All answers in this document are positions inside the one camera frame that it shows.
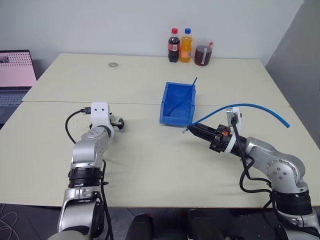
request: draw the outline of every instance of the bottle cap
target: bottle cap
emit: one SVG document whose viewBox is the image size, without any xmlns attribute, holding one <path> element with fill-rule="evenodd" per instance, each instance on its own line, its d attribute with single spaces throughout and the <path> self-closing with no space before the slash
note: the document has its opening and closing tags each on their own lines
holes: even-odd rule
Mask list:
<svg viewBox="0 0 320 240">
<path fill-rule="evenodd" d="M 177 34 L 177 33 L 178 33 L 178 29 L 177 29 L 177 28 L 172 28 L 172 29 L 171 29 L 171 33 Z"/>
<path fill-rule="evenodd" d="M 186 28 L 186 29 L 184 30 L 184 33 L 185 33 L 185 34 L 190 34 L 190 33 L 191 33 L 191 29 L 190 29 L 190 28 Z"/>
</svg>

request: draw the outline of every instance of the white bracket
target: white bracket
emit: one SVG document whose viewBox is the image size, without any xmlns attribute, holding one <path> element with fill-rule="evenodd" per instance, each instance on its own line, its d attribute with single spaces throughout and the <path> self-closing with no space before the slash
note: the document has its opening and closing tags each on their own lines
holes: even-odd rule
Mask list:
<svg viewBox="0 0 320 240">
<path fill-rule="evenodd" d="M 242 129 L 242 113 L 240 112 L 240 108 L 238 106 L 234 106 L 234 107 L 226 109 L 226 118 L 228 120 L 228 126 L 229 127 L 232 127 L 231 119 L 232 119 L 232 117 L 234 115 L 237 116 L 237 122 L 235 124 L 236 125 L 236 129 L 240 133 L 240 131 Z M 235 142 L 236 142 L 236 135 L 234 134 L 233 131 L 231 131 L 230 133 L 232 134 L 232 137 L 231 137 L 231 139 L 229 141 L 228 146 L 226 146 L 226 148 L 224 150 L 225 154 L 229 154 L 231 152 L 231 150 L 234 147 Z"/>
<path fill-rule="evenodd" d="M 110 122 L 110 108 L 106 102 L 91 103 L 91 122 L 92 127 L 106 126 L 111 131 L 110 139 L 115 135 L 114 127 Z"/>
</svg>

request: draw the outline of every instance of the blue plastic bin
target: blue plastic bin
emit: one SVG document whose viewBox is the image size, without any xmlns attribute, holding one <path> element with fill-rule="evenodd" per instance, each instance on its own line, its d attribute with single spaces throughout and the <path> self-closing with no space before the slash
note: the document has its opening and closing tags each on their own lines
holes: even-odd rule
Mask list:
<svg viewBox="0 0 320 240">
<path fill-rule="evenodd" d="M 195 96 L 196 85 L 167 82 L 161 103 L 160 123 L 178 126 L 191 124 Z"/>
</svg>

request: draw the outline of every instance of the silver robotic arm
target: silver robotic arm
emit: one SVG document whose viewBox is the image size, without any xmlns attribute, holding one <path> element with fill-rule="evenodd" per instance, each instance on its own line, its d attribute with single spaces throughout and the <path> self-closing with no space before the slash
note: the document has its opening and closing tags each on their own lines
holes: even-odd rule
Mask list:
<svg viewBox="0 0 320 240">
<path fill-rule="evenodd" d="M 73 147 L 69 185 L 64 191 L 58 233 L 50 240 L 92 239 L 104 230 L 104 219 L 110 218 L 103 191 L 106 163 L 103 154 L 113 138 L 114 126 L 122 129 L 104 102 L 91 104 L 91 129 Z"/>
<path fill-rule="evenodd" d="M 238 127 L 240 125 L 238 114 L 232 116 L 237 121 Z M 311 206 L 308 185 L 303 180 L 306 172 L 303 162 L 253 137 L 238 136 L 239 141 L 236 141 L 236 136 L 230 128 L 231 119 L 228 120 L 229 127 L 219 125 L 214 129 L 198 123 L 189 125 L 187 128 L 195 136 L 209 141 L 209 148 L 218 153 L 231 153 L 241 157 L 241 148 L 247 156 L 254 159 L 252 166 L 259 169 L 271 181 L 270 197 L 275 207 L 275 215 L 283 224 L 283 226 L 280 224 L 274 227 L 277 240 L 319 239 L 319 220 Z M 250 158 L 246 159 L 247 164 L 251 161 Z"/>
</svg>

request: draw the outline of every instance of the bottle label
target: bottle label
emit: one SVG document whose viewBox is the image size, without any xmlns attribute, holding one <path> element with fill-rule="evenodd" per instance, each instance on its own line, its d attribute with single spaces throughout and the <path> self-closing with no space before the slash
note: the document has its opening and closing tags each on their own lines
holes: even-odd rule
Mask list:
<svg viewBox="0 0 320 240">
<path fill-rule="evenodd" d="M 180 57 L 181 58 L 190 58 L 191 57 L 191 51 L 180 51 Z"/>
<path fill-rule="evenodd" d="M 169 43 L 169 45 L 168 45 L 168 49 L 170 51 L 176 52 L 176 51 L 179 51 L 179 48 L 180 48 L 179 44 L 171 44 L 171 43 Z"/>
</svg>

